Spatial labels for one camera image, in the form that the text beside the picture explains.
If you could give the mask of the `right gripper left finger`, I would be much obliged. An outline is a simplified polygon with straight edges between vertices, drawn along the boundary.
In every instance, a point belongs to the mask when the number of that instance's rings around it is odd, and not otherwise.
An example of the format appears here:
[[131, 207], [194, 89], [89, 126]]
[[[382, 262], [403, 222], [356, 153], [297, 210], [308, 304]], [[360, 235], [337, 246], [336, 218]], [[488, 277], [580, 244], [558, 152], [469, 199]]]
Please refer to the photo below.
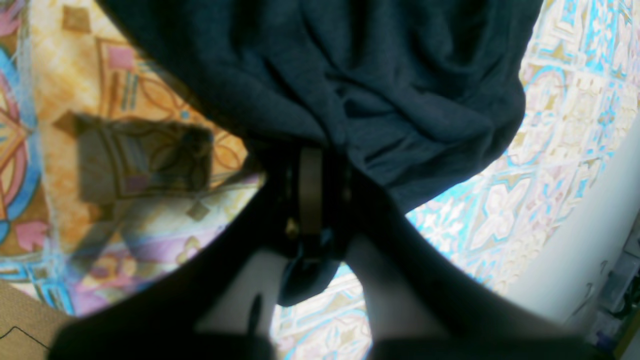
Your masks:
[[58, 332], [51, 360], [271, 360], [276, 305], [325, 289], [323, 151], [275, 155], [217, 239], [142, 292]]

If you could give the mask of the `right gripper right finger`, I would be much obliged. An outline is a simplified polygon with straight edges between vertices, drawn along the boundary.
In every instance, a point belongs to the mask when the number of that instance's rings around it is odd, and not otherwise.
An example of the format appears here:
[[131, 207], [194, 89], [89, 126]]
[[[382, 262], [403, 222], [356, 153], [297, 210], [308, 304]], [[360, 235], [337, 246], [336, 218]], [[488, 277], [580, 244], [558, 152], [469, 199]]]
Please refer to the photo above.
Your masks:
[[580, 335], [512, 303], [423, 239], [393, 199], [340, 155], [325, 160], [332, 256], [365, 292], [370, 360], [595, 360]]

